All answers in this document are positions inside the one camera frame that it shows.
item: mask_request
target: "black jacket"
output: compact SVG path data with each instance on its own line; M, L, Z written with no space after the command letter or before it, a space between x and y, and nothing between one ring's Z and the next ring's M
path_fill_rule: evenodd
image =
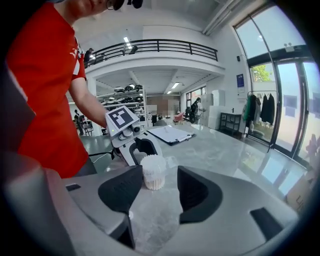
M264 95L262 110L261 110L261 120L262 122L268 122L270 125L273 125L275 118L275 98L270 93L269 99Z
M263 96L262 109L261 109L261 120L262 122L266 122L266 113L268 112L268 98L266 95Z
M255 112L256 112L256 96L255 95L251 95L249 100L250 100L250 110L248 113L248 117L247 119L249 121L253 121L255 119Z
M84 58L83 58L83 61L86 63L90 60L90 55L91 55L91 52L89 50L87 50L85 52L85 55L84 55Z

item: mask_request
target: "ceiling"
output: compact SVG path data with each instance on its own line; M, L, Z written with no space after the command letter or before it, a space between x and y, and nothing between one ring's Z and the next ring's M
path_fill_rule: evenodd
M129 84L141 84L147 94L166 93L172 91L179 93L187 87L205 79L214 77L212 73L191 68L179 67L137 67L130 70L106 74L97 79L96 93L98 96L111 93L115 87L125 87ZM174 83L180 83L172 89Z
M117 11L80 19L74 25L81 47L99 50L123 42L143 38L143 26L165 25L201 31L214 11L226 0L144 0L140 9L127 5Z
M187 14L207 21L224 0L143 0L143 7Z

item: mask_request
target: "person standing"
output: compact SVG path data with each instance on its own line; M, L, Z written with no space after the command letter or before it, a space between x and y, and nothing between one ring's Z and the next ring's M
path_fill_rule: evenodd
M97 173L78 136L66 92L86 117L107 128L106 110L88 90L84 55L72 25L106 9L118 10L123 3L46 2L24 24L7 52L12 81L35 113L18 153L57 171L61 178Z
M201 104L201 98L196 98L195 102L191 105L190 122L198 123L202 112L206 111L203 109Z
M89 64L89 61L90 61L90 56L92 54L92 52L94 51L94 49L90 48L89 50L87 50L85 52L85 55L84 55L84 67L87 68L88 64Z
M74 120L75 120L75 123L77 125L77 127L79 128L79 131L80 131L80 136L84 135L84 131L82 130L82 124L81 124L81 117L80 115L78 114L78 111L75 109L74 110L75 112L75 115L74 115Z

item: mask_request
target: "balcony railing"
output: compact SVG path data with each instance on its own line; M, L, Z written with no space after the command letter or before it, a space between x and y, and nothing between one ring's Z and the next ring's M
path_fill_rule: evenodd
M86 64L90 67L97 63L112 58L147 53L147 52L176 52L197 55L218 61L217 50L194 42L171 40L171 39L143 39L130 42L118 43L93 52L93 58Z

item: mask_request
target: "red chair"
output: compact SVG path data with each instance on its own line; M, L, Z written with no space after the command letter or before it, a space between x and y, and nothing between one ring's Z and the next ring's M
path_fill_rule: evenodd
M181 122L181 124L183 124L184 114L185 112L181 112L173 117L174 125L176 125L177 122Z

